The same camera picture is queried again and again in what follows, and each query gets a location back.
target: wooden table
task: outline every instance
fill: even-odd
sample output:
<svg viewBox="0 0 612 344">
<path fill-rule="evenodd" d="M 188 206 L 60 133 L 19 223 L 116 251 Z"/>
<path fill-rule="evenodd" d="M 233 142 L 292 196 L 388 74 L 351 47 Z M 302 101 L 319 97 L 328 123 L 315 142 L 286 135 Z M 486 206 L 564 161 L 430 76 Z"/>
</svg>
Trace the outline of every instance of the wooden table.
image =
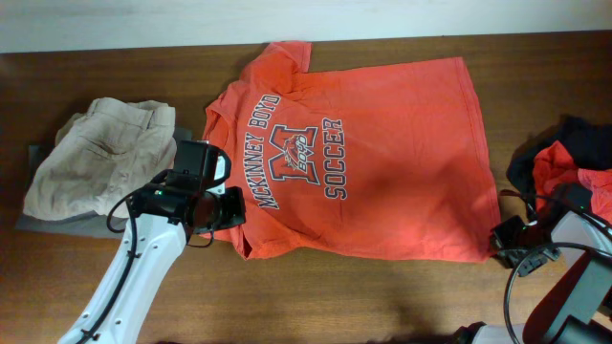
<svg viewBox="0 0 612 344">
<path fill-rule="evenodd" d="M 48 343 L 72 326 L 118 242 L 11 230 L 30 143 L 53 142 L 92 99 L 155 99 L 201 135 L 203 109 L 265 45 L 0 55 L 0 341 Z M 480 98 L 499 188 L 514 150 L 560 116 L 612 121 L 612 32 L 482 35 L 316 43 L 312 71 L 463 56 Z M 500 203 L 503 218 L 522 213 Z M 524 321 L 564 267 L 520 279 Z M 446 262 L 385 262 L 298 249 L 243 261 L 229 244 L 187 248 L 164 279 L 139 342 L 363 342 L 503 324 L 508 271 Z"/>
</svg>

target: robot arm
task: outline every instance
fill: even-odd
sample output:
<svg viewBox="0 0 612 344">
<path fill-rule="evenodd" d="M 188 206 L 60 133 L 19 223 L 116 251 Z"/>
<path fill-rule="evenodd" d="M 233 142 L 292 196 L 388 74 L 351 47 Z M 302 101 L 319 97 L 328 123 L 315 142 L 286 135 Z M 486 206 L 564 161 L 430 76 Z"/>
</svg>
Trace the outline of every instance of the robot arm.
<svg viewBox="0 0 612 344">
<path fill-rule="evenodd" d="M 58 343 L 135 343 L 155 293 L 191 234 L 210 233 L 212 242 L 215 230 L 245 223 L 240 188 L 223 186 L 230 171 L 219 148 L 181 141 L 174 168 L 126 196 L 131 221 L 119 250 L 85 311 Z"/>
</svg>

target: red cloth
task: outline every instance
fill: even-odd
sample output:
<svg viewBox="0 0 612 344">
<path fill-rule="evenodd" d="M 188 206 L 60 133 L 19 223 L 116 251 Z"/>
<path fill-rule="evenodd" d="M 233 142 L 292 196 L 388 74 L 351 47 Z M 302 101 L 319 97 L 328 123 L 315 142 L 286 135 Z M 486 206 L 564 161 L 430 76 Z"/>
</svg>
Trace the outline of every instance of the red cloth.
<svg viewBox="0 0 612 344">
<path fill-rule="evenodd" d="M 534 164 L 537 194 L 550 196 L 560 183 L 581 183 L 593 192 L 591 210 L 605 220 L 612 221 L 612 170 L 578 168 L 559 141 L 539 152 L 535 156 Z M 545 204 L 546 200 L 536 201 L 537 209 L 541 209 Z"/>
<path fill-rule="evenodd" d="M 499 208 L 463 60 L 307 73 L 310 52 L 270 44 L 207 108 L 247 207 L 216 236 L 245 258 L 489 258 Z"/>
</svg>

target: bronco mascot logo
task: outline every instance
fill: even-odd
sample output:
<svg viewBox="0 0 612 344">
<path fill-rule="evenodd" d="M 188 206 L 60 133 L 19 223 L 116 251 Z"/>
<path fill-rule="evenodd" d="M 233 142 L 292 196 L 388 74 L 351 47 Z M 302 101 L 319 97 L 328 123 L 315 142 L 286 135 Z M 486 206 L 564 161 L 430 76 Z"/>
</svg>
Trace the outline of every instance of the bronco mascot logo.
<svg viewBox="0 0 612 344">
<path fill-rule="evenodd" d="M 319 185 L 315 162 L 310 157 L 315 154 L 317 127 L 288 129 L 286 125 L 276 124 L 270 135 L 270 143 L 280 152 L 268 161 L 270 174 L 274 181 L 301 179 Z"/>
</svg>

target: black cloth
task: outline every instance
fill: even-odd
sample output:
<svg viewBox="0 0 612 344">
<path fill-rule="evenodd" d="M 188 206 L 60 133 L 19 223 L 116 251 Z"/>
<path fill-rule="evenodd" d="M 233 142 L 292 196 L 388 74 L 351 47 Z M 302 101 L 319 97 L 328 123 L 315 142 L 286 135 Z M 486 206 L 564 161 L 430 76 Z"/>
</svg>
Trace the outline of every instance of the black cloth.
<svg viewBox="0 0 612 344">
<path fill-rule="evenodd" d="M 612 124 L 595 126 L 582 118 L 567 117 L 551 137 L 538 142 L 510 162 L 506 177 L 520 193 L 536 193 L 534 158 L 556 140 L 567 149 L 578 168 L 598 171 L 612 168 Z M 529 204 L 536 208 L 535 200 L 530 200 Z"/>
</svg>

